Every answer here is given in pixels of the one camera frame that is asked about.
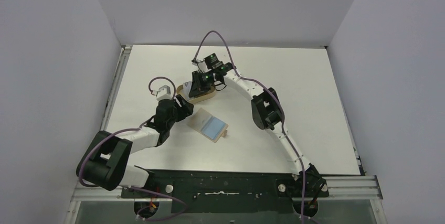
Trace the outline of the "silver credit card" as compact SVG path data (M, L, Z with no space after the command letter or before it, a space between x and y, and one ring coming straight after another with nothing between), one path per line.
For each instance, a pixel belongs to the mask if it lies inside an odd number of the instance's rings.
M192 84L193 83L191 81L188 81L188 82L184 82L183 85L182 85L183 86L182 92L183 92L184 98L186 100L190 99L189 93L190 93Z

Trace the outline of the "beige card holder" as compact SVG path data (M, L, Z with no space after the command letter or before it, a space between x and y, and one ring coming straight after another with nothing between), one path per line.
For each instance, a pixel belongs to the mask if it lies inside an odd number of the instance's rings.
M228 133L228 124L203 108L187 120L187 125L214 143Z

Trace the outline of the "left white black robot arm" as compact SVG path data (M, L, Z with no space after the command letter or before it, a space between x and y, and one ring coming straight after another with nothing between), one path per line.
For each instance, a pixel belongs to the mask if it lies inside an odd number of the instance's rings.
M194 105L177 95L158 102L155 114L139 127L114 133L98 131L79 162L76 175L82 186L101 187L108 191L117 187L134 187L142 197L155 192L149 172L128 164L131 154L161 146L175 123L191 116Z

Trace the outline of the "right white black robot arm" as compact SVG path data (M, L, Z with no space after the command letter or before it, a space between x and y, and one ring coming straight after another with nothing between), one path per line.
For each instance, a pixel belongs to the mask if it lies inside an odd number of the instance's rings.
M284 125L285 113L276 91L267 88L258 80L242 76L232 62L223 63L216 54L206 57L203 63L207 71L197 69L192 72L192 84L188 96L197 98L219 84L236 90L250 101L254 124L281 143L288 157L296 192L303 197L327 197L329 195L327 181L303 155Z

